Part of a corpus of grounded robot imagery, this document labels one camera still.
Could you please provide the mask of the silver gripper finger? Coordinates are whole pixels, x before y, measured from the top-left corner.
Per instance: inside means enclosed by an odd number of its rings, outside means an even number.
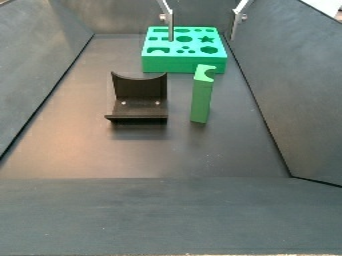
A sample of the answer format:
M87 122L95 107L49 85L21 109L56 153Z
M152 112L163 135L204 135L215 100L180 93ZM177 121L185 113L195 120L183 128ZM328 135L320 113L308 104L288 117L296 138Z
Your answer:
M159 14L159 19L167 24L168 27L168 41L173 41L173 11L168 6L165 0L156 0L161 13Z
M247 19L246 10L251 5L251 3L252 3L252 0L240 0L237 6L232 9L233 21L232 21L232 27L231 27L231 33L229 33L229 40L235 39L237 25L243 20Z

